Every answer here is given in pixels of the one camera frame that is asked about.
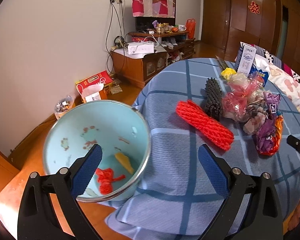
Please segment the purple snack wrapper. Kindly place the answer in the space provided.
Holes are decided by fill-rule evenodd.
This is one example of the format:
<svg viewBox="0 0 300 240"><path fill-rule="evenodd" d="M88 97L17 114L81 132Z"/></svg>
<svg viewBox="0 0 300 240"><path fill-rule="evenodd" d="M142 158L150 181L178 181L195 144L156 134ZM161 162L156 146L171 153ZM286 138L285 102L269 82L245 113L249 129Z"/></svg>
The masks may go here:
<svg viewBox="0 0 300 240"><path fill-rule="evenodd" d="M281 101L280 94L272 94L264 92L264 99L267 105L267 116L261 128L255 134L256 148L259 151L269 151L273 145L273 137L275 135L275 120L279 110L279 103Z"/></svg>

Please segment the grey patterned wrapper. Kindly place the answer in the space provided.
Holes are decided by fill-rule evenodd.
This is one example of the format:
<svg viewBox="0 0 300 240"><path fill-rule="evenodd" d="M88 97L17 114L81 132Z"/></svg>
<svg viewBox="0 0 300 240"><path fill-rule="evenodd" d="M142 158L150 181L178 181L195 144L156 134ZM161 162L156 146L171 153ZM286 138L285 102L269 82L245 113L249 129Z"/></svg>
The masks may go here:
<svg viewBox="0 0 300 240"><path fill-rule="evenodd" d="M246 114L247 122L243 126L243 131L249 135L255 134L265 120L268 118L266 100L259 97L258 99L247 104Z"/></svg>

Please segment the pink clear plastic bag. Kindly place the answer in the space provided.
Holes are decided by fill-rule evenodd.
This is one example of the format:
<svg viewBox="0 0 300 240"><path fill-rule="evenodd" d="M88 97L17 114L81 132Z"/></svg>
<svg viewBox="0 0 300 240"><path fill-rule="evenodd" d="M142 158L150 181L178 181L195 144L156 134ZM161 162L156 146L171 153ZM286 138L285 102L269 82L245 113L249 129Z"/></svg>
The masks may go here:
<svg viewBox="0 0 300 240"><path fill-rule="evenodd" d="M228 80L231 91L222 98L223 116L236 122L246 122L253 111L266 105L263 85L264 81L258 75L231 75Z"/></svg>

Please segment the yellow wrapper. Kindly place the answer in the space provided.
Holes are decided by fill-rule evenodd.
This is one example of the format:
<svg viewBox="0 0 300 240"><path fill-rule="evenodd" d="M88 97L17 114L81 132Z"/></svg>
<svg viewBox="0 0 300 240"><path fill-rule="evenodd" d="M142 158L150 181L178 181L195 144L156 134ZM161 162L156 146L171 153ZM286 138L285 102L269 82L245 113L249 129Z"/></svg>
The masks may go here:
<svg viewBox="0 0 300 240"><path fill-rule="evenodd" d="M232 68L225 68L222 72L221 72L221 76L225 79L225 80L230 80L230 76L235 75L237 72L232 69Z"/></svg>

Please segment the yellow bucket with trash bag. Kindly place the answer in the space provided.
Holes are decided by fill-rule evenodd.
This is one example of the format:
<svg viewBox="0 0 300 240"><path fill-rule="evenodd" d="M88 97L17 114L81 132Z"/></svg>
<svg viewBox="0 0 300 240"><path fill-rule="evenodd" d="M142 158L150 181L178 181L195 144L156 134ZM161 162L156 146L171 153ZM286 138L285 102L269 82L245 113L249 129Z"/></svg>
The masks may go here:
<svg viewBox="0 0 300 240"><path fill-rule="evenodd" d="M54 107L54 114L57 120L59 120L63 115L68 113L72 109L74 104L74 98L67 95L65 98L59 100Z"/></svg>

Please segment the red yarn scrap in basin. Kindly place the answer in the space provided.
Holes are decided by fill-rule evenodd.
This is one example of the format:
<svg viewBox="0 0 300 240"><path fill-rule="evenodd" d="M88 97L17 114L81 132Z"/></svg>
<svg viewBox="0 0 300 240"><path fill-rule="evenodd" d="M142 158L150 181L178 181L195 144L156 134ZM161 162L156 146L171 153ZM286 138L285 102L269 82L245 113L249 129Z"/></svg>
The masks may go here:
<svg viewBox="0 0 300 240"><path fill-rule="evenodd" d="M95 171L97 175L97 182L99 183L99 192L102 195L110 194L113 191L113 182L121 181L126 178L124 174L114 177L114 171L111 168L100 169L97 168Z"/></svg>

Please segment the blue plaid bed sheet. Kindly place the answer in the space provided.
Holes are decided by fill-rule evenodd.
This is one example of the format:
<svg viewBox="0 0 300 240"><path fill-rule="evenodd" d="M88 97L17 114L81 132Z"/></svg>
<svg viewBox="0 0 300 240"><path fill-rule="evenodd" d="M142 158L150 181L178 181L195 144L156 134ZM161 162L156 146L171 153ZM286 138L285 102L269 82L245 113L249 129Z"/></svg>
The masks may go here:
<svg viewBox="0 0 300 240"><path fill-rule="evenodd" d="M156 75L134 102L148 122L151 156L134 196L109 202L115 210L105 220L112 230L131 239L197 239L215 216L223 198L211 185L198 161L198 148L206 139L180 118L179 101L205 100L208 78L216 79L224 93L230 88L220 76L217 60L196 58L176 62ZM260 156L251 136L231 119L222 124L234 134L227 152L210 145L215 155L245 174L268 172L279 195L283 217L300 199L300 154L285 140L279 151Z"/></svg>

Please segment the white plastic bag on floor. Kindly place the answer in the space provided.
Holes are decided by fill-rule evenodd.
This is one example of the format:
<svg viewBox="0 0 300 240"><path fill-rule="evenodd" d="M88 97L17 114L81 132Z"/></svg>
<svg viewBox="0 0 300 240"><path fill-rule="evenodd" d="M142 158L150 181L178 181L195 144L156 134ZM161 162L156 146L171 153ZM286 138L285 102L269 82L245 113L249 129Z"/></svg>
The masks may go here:
<svg viewBox="0 0 300 240"><path fill-rule="evenodd" d="M104 89L103 83L90 85L83 89L81 97L84 103L101 100L100 92Z"/></svg>

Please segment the red cardboard box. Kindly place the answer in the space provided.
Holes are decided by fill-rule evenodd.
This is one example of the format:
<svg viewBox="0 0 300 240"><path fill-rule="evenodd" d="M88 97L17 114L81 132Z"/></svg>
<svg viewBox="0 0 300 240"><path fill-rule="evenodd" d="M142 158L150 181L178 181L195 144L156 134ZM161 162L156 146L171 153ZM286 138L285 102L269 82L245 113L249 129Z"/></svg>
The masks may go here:
<svg viewBox="0 0 300 240"><path fill-rule="evenodd" d="M107 100L107 96L110 92L110 87L113 83L113 80L110 77L110 75L107 73L106 70L77 82L76 89L81 96L83 89L87 88L90 85L94 85L97 83L104 84L104 89L100 92L101 100Z"/></svg>

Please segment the white blue milk carton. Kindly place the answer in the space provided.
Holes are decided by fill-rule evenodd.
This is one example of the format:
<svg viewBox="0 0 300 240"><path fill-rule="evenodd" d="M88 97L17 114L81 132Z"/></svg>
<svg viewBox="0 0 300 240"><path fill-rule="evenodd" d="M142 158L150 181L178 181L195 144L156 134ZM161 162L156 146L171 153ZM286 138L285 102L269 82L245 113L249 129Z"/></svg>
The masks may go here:
<svg viewBox="0 0 300 240"><path fill-rule="evenodd" d="M256 55L256 48L250 44L240 42L238 54L235 62L235 70L237 73L242 73L246 77L250 74L254 58Z"/></svg>

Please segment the metal ruler strip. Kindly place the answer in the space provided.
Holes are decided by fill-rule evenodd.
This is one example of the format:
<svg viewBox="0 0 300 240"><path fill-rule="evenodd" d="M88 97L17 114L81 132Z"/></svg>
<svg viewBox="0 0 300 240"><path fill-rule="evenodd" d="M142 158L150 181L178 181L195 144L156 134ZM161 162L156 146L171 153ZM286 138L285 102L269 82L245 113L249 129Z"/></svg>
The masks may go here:
<svg viewBox="0 0 300 240"><path fill-rule="evenodd" d="M218 61L218 63L219 63L219 65L220 65L220 67L221 67L222 70L226 70L226 68L230 68L231 69L231 67L229 67L228 64L223 59L221 59L218 56L216 56L216 59L217 59L217 61Z"/></svg>

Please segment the wooden tv cabinet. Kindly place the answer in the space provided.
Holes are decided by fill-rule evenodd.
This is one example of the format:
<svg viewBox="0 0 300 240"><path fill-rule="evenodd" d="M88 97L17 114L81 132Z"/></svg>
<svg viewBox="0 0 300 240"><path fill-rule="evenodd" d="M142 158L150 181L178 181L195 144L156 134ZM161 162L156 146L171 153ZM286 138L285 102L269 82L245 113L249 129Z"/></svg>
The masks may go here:
<svg viewBox="0 0 300 240"><path fill-rule="evenodd" d="M168 34L129 33L140 42L153 42L154 53L129 55L127 48L115 49L110 53L115 75L143 88L155 75L177 61L190 59L195 54L195 39L188 39L188 31Z"/></svg>

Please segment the white box on cabinet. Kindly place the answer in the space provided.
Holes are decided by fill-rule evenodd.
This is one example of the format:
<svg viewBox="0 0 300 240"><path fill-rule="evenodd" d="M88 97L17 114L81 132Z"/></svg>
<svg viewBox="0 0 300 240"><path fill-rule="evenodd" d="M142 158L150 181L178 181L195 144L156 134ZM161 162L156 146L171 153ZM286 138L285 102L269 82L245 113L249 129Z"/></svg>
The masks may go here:
<svg viewBox="0 0 300 240"><path fill-rule="evenodd" d="M151 54L154 53L154 43L149 42L130 42L128 44L128 54Z"/></svg>

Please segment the red double happiness decoration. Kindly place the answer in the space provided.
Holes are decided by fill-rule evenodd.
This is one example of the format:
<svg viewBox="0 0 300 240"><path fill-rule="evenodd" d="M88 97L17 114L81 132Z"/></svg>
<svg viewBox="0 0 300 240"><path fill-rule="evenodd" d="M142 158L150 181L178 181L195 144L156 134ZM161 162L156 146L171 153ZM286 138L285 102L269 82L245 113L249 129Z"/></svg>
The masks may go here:
<svg viewBox="0 0 300 240"><path fill-rule="evenodd" d="M248 9L253 14L260 14L260 6L255 1L250 2L250 4L248 5Z"/></svg>

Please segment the white mug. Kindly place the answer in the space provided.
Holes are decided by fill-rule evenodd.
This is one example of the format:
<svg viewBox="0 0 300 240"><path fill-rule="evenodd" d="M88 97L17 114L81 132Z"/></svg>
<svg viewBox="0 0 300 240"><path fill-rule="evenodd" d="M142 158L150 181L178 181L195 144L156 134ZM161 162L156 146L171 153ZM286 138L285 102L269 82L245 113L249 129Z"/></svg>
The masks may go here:
<svg viewBox="0 0 300 240"><path fill-rule="evenodd" d="M186 25L183 25L183 24L178 25L178 30L179 31L186 31L186 29L187 29Z"/></svg>

